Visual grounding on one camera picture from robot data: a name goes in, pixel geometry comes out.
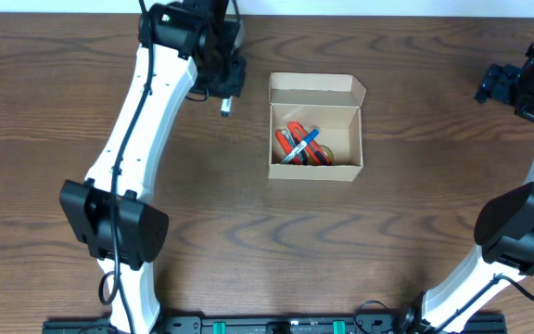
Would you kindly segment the black whiteboard marker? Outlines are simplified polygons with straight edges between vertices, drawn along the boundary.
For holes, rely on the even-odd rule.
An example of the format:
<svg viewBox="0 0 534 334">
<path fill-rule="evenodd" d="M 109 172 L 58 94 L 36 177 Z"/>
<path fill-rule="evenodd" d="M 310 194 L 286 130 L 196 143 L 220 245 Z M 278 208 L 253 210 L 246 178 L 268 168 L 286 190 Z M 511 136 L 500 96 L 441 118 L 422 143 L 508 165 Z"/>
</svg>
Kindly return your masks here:
<svg viewBox="0 0 534 334">
<path fill-rule="evenodd" d="M 233 102 L 233 98 L 231 96 L 224 98 L 222 100 L 221 115 L 224 118 L 228 118 L 230 116 L 231 110 L 232 110 L 232 102 Z"/>
</svg>

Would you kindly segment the orange stapler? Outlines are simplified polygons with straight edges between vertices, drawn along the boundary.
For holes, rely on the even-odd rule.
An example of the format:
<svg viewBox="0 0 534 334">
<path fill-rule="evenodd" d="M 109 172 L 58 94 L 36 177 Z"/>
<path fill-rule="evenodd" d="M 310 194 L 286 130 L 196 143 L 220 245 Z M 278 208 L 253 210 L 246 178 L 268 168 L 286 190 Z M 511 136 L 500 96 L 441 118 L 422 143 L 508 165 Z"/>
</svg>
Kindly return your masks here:
<svg viewBox="0 0 534 334">
<path fill-rule="evenodd" d="M 285 152 L 285 156 L 289 155 L 292 149 L 299 143 L 286 128 L 277 129 L 275 131 L 275 138 L 277 139 L 277 142 L 282 150 Z M 295 165 L 307 165 L 308 156 L 304 151 L 302 151 L 292 158 L 289 163 Z"/>
</svg>

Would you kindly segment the blue whiteboard marker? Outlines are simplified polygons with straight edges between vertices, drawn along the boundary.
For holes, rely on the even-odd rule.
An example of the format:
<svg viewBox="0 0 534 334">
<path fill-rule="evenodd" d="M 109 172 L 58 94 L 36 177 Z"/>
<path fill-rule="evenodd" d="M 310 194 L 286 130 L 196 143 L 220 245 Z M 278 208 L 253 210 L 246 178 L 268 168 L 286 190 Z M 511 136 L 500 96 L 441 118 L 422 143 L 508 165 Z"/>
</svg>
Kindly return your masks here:
<svg viewBox="0 0 534 334">
<path fill-rule="evenodd" d="M 302 140 L 300 140 L 295 147 L 292 148 L 290 153 L 282 160 L 282 163 L 287 164 L 291 162 L 294 158 L 296 158 L 300 154 L 300 152 L 304 148 L 306 148 L 318 134 L 319 130 L 313 129 L 308 135 L 306 135 Z"/>
</svg>

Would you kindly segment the cardboard box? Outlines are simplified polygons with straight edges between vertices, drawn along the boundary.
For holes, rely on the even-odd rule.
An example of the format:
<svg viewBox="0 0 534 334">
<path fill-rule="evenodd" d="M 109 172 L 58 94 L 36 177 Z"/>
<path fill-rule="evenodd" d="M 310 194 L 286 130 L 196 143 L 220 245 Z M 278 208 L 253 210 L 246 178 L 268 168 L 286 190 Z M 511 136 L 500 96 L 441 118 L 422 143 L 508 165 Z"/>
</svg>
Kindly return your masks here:
<svg viewBox="0 0 534 334">
<path fill-rule="evenodd" d="M 273 72 L 268 177 L 353 181 L 363 167 L 365 96 L 350 74 Z"/>
</svg>

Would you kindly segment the orange utility knife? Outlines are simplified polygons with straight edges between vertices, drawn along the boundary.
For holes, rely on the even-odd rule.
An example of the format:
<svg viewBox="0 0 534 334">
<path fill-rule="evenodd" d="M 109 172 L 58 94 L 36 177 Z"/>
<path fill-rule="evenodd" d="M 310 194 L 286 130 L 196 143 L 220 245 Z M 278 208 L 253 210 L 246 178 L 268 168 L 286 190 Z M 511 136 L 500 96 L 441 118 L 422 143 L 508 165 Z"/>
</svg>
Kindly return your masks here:
<svg viewBox="0 0 534 334">
<path fill-rule="evenodd" d="M 289 122 L 287 124 L 287 129 L 298 142 L 310 133 L 299 122 L 296 121 Z M 316 142 L 316 137 L 306 148 L 303 149 L 303 151 L 308 155 L 309 161 L 311 161 L 313 164 L 330 166 L 327 164 L 326 156 L 321 151 L 320 145 Z"/>
</svg>

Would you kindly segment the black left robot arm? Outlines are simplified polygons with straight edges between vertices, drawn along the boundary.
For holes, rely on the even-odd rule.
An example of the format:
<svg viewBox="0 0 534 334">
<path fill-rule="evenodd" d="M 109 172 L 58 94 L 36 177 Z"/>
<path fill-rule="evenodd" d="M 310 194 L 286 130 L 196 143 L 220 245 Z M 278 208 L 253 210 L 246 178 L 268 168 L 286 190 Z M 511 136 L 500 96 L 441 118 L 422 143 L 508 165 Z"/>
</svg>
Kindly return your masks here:
<svg viewBox="0 0 534 334">
<path fill-rule="evenodd" d="M 106 318 L 47 321 L 46 333 L 160 333 L 154 261 L 169 227 L 153 204 L 159 161 L 185 101 L 222 102 L 228 116 L 245 82 L 243 21 L 229 0 L 143 6 L 133 78 L 113 130 L 81 182 L 66 181 L 59 202 L 75 237 L 103 270 L 98 298 Z"/>
</svg>

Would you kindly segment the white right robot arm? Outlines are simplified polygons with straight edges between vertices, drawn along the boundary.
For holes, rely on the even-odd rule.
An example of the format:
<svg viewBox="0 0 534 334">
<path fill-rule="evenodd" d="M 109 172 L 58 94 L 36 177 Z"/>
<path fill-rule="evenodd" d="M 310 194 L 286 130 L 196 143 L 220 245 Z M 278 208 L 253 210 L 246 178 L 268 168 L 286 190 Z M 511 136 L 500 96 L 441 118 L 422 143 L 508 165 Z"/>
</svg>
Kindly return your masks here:
<svg viewBox="0 0 534 334">
<path fill-rule="evenodd" d="M 514 108 L 534 123 L 534 41 L 525 64 L 491 65 L 475 99 Z M 461 333 L 475 313 L 503 289 L 512 286 L 534 302 L 520 282 L 534 276 L 534 158 L 524 184 L 490 200 L 474 231 L 475 245 L 438 286 L 418 296 L 395 321 L 396 333 Z"/>
</svg>

